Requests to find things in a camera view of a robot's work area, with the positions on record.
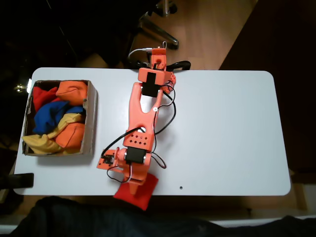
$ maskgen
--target blue cloth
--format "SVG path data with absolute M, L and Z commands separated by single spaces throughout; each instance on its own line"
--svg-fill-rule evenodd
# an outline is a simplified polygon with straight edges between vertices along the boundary
M 33 132 L 38 135 L 50 133 L 57 127 L 68 108 L 69 101 L 51 102 L 41 107 L 34 117 Z
M 73 106 L 70 109 L 68 109 L 66 112 L 66 114 L 81 114 L 83 113 L 83 107 L 82 106 Z

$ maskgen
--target metal chair leg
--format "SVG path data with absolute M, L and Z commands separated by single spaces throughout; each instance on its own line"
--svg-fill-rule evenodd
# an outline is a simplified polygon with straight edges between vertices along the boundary
M 153 33 L 161 36 L 164 40 L 166 40 L 169 43 L 168 47 L 170 49 L 178 49 L 179 48 L 179 41 L 175 37 L 173 37 L 172 35 L 170 35 L 166 31 L 164 31 L 162 28 L 160 28 L 159 26 L 157 26 L 156 24 L 151 22 L 147 17 L 143 17 L 141 19 L 141 22 L 142 22 L 142 28 L 146 28 L 146 29 L 152 31 Z

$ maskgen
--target hole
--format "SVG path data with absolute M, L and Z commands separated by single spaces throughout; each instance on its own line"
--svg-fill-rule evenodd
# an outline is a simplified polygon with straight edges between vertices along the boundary
M 142 127 L 142 130 L 138 129 L 138 132 L 146 132 L 146 128 Z

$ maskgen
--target red cloth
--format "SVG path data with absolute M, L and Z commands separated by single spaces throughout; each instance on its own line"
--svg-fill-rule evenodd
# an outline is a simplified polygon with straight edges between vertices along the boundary
M 135 195 L 130 194 L 129 183 L 124 183 L 120 185 L 114 198 L 129 202 L 146 211 L 157 183 L 158 178 L 152 174 L 147 174 L 145 183 L 138 187 Z
M 43 90 L 38 86 L 33 88 L 33 103 L 35 106 L 35 111 L 37 112 L 43 105 L 49 102 L 61 101 L 57 98 L 56 91 L 57 87 L 51 88 L 49 91 Z

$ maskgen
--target orange plastic part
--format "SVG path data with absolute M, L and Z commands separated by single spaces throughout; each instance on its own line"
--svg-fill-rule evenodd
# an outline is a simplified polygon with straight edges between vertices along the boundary
M 118 173 L 124 173 L 124 180 L 127 180 L 130 176 L 130 167 L 129 164 L 126 164 L 124 158 L 125 158 L 126 148 L 123 148 L 119 150 L 117 148 L 116 150 L 107 150 L 105 152 L 106 156 L 114 156 L 114 163 L 113 164 L 106 164 L 104 162 L 103 158 L 99 159 L 99 163 L 97 165 L 97 168 L 99 169 L 109 169 L 111 167 L 118 168 L 112 168 L 111 171 L 115 171 Z M 129 181 L 129 188 L 131 194 L 136 194 L 137 188 L 139 185 L 143 185 L 146 181 L 147 173 L 150 167 L 151 162 L 151 154 L 146 153 L 146 157 L 144 159 L 143 164 L 138 163 L 132 163 L 132 177 Z
M 140 82 L 147 82 L 148 73 L 155 73 L 156 85 L 164 85 L 168 81 L 171 86 L 176 83 L 176 77 L 172 72 L 166 71 L 166 49 L 165 48 L 154 48 L 152 50 L 151 57 L 151 69 L 140 68 L 138 73 L 138 80 Z M 145 128 L 145 132 L 134 131 L 133 133 L 125 136 L 123 145 L 126 147 L 134 147 L 146 150 L 143 164 L 132 162 L 132 174 L 129 181 L 130 193 L 136 194 L 137 188 L 143 185 L 146 181 L 147 173 L 151 162 L 151 152 L 155 141 L 154 125 L 156 125 L 158 118 L 158 107 L 161 104 L 163 91 L 170 92 L 167 86 L 162 87 L 158 91 L 157 99 L 151 110 L 147 113 L 142 111 L 140 105 L 140 99 L 142 95 L 142 83 L 136 82 L 133 85 L 133 90 L 129 100 L 129 126 L 130 131 L 136 127 Z M 106 164 L 103 158 L 99 159 L 97 168 L 109 169 L 118 173 L 124 174 L 124 180 L 128 180 L 130 177 L 130 165 L 125 161 L 127 149 L 108 150 L 105 152 L 106 156 L 112 156 L 113 164 Z
M 150 152 L 153 148 L 153 143 L 155 139 L 153 130 L 155 113 L 157 113 L 156 117 L 158 117 L 158 111 L 154 111 L 154 108 L 158 108 L 161 104 L 163 92 L 162 90 L 158 92 L 155 104 L 148 113 L 144 113 L 140 105 L 140 98 L 142 95 L 141 86 L 142 84 L 139 82 L 136 82 L 133 85 L 132 94 L 129 100 L 129 126 L 127 131 L 132 130 L 136 127 L 144 127 L 146 129 L 146 132 L 141 134 L 142 136 L 144 136 L 144 139 L 147 137 L 147 139 L 145 139 L 145 147 L 146 150 Z M 144 144 L 139 144 L 139 142 L 141 142 L 141 139 L 135 140 L 136 136 L 140 136 L 140 133 L 137 131 L 131 133 L 129 136 L 126 136 L 123 145 L 126 147 L 136 147 L 144 149 Z

